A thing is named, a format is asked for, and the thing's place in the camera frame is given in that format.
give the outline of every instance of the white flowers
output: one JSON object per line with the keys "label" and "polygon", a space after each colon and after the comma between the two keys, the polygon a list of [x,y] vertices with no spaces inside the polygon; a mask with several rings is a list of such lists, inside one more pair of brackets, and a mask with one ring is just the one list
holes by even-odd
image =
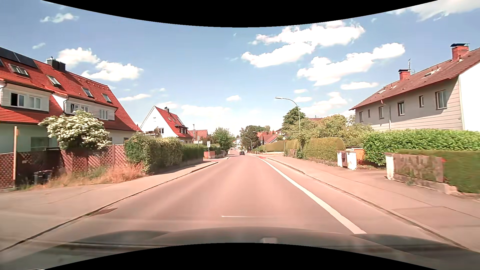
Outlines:
{"label": "white flowers", "polygon": [[110,144],[109,132],[101,121],[83,110],[75,113],[72,116],[49,116],[38,125],[47,126],[48,136],[55,137],[62,149],[85,147],[98,150]]}

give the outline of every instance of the red brick chimney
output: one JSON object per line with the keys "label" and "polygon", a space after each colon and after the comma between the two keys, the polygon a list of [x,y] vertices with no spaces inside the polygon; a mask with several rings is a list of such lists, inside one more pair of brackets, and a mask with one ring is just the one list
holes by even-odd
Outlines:
{"label": "red brick chimney", "polygon": [[462,56],[469,52],[468,43],[454,43],[452,47],[452,60],[458,61]]}
{"label": "red brick chimney", "polygon": [[400,74],[400,81],[403,81],[410,76],[410,69],[399,69],[398,73]]}

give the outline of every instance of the road marking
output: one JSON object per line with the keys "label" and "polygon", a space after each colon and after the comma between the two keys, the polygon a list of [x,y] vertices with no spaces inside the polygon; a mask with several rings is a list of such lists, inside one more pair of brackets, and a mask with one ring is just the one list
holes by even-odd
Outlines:
{"label": "road marking", "polygon": [[330,213],[330,215],[332,215],[336,220],[338,220],[341,224],[343,224],[352,233],[355,233],[355,234],[366,233],[364,230],[360,229],[357,225],[355,225],[349,219],[342,216],[342,214],[340,214],[337,210],[333,209],[333,207],[328,205],[322,199],[315,196],[315,194],[313,194],[312,192],[310,192],[308,189],[304,188],[303,186],[299,185],[297,182],[293,181],[290,177],[286,176],[279,169],[275,168],[272,164],[268,163],[267,161],[265,161],[263,159],[261,159],[261,161],[267,163],[268,166],[272,167],[277,173],[279,173],[281,176],[283,176],[285,179],[287,179],[290,183],[292,183],[294,186],[296,186],[299,190],[303,191],[308,197],[310,197],[318,205],[320,205],[323,209],[325,209],[328,213]]}
{"label": "road marking", "polygon": [[278,239],[276,237],[264,237],[260,241],[265,244],[278,244]]}
{"label": "road marking", "polygon": [[222,218],[256,218],[252,216],[222,216]]}

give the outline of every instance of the road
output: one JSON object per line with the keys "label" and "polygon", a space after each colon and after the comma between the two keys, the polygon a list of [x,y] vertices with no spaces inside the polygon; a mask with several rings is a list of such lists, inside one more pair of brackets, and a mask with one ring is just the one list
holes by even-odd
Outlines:
{"label": "road", "polygon": [[240,156],[235,150],[231,154],[218,164],[122,200],[102,214],[64,225],[37,240],[64,243],[124,230],[272,226],[387,233],[442,242],[275,161]]}

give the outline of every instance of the street lamp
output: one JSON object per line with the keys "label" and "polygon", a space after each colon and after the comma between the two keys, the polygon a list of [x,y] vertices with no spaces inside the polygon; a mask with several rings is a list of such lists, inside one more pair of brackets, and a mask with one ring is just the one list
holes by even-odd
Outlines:
{"label": "street lamp", "polygon": [[248,137],[244,137],[244,138],[247,138],[250,140],[250,146],[253,147],[253,142],[252,142],[252,139],[248,138]]}
{"label": "street lamp", "polygon": [[297,106],[297,108],[299,109],[299,132],[300,132],[300,107],[297,105],[296,102],[294,102],[293,100],[289,99],[289,98],[282,98],[282,97],[275,97],[276,99],[286,99],[286,100],[290,100],[291,102],[295,103],[295,106]]}

